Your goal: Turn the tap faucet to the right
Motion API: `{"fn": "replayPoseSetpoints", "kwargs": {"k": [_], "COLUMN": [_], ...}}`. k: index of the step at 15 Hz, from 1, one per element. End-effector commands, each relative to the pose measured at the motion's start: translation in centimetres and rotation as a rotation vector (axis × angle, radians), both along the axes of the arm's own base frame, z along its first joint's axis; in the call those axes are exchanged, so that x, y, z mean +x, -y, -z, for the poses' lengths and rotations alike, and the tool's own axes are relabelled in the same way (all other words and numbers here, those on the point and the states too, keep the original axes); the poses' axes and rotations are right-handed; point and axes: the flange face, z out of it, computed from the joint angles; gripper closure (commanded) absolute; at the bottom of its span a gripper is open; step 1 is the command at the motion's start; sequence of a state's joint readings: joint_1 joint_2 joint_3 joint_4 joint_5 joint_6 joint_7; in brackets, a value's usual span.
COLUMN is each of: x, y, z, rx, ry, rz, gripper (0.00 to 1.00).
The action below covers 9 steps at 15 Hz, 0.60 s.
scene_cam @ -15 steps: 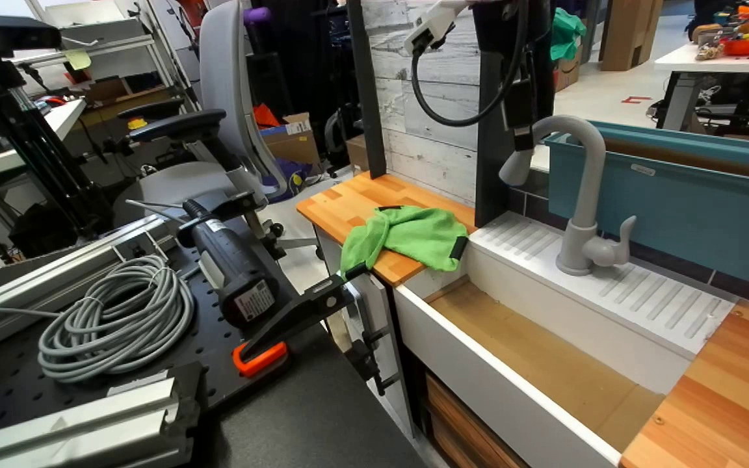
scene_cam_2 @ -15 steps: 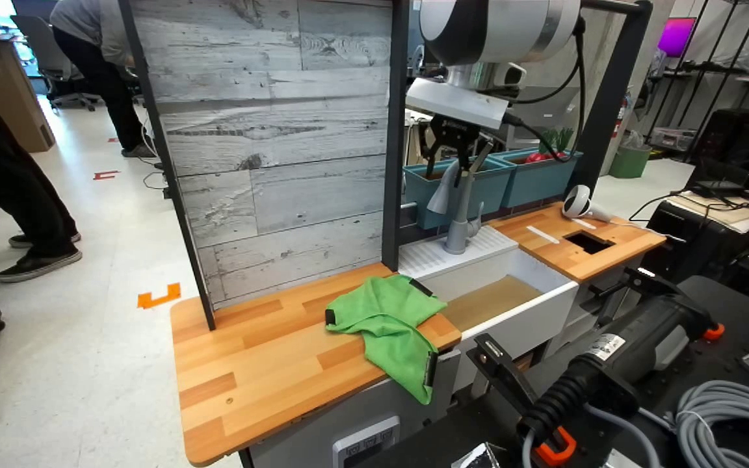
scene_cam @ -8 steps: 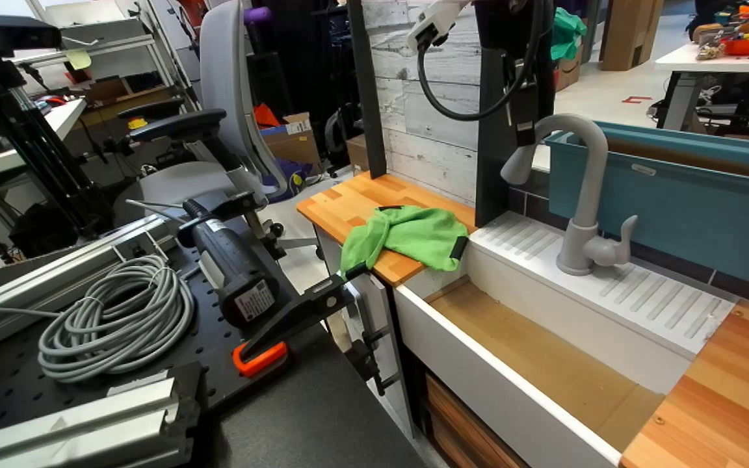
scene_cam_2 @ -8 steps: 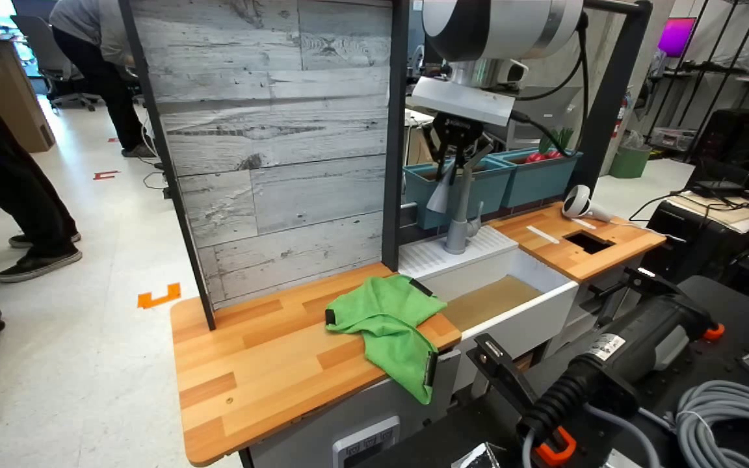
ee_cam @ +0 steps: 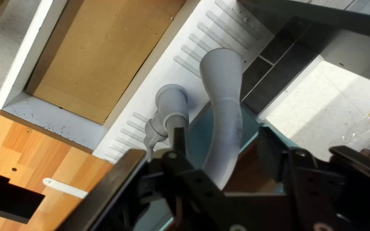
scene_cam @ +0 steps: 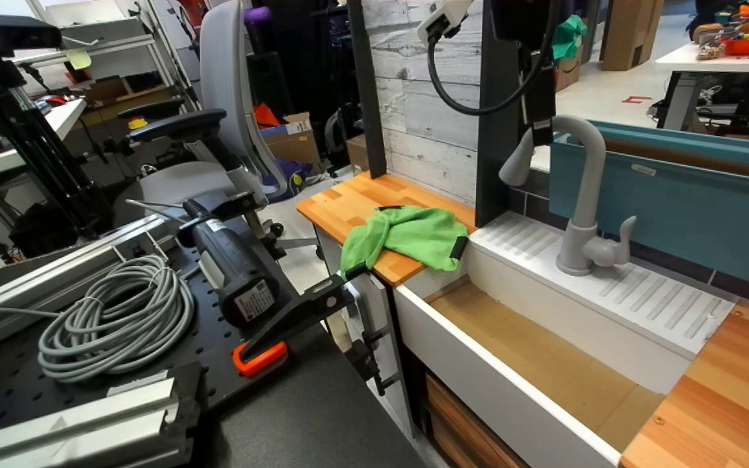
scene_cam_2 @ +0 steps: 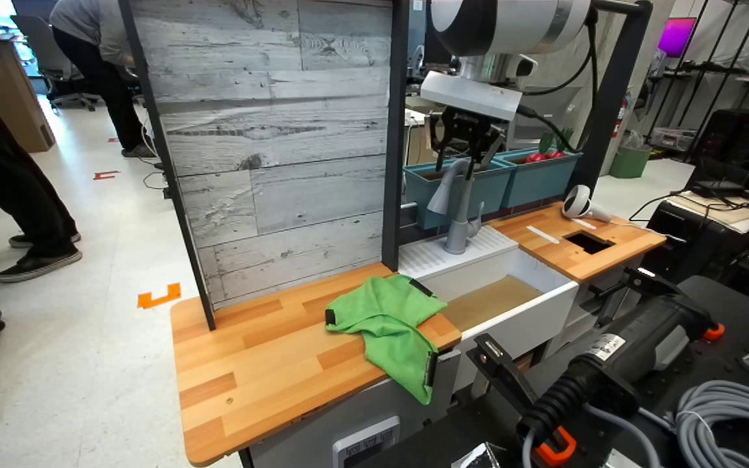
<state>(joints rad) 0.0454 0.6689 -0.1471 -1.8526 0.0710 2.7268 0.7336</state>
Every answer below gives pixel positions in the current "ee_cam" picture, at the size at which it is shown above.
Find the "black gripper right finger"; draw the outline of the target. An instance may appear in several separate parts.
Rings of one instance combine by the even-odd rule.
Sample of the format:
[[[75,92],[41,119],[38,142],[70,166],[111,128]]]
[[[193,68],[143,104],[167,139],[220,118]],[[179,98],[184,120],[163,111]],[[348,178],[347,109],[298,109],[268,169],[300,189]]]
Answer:
[[[333,146],[329,148],[329,151],[333,154],[334,159],[345,163],[346,165],[351,166],[356,172],[370,178],[370,157],[369,156],[365,156],[361,152],[345,145]]]

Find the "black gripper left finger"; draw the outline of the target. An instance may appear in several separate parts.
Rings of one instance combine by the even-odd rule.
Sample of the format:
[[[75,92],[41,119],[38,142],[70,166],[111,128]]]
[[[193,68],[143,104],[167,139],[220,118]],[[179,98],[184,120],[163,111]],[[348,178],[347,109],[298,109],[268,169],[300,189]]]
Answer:
[[[124,187],[142,168],[146,154],[146,150],[130,148],[62,220],[57,231],[94,231],[116,204]]]

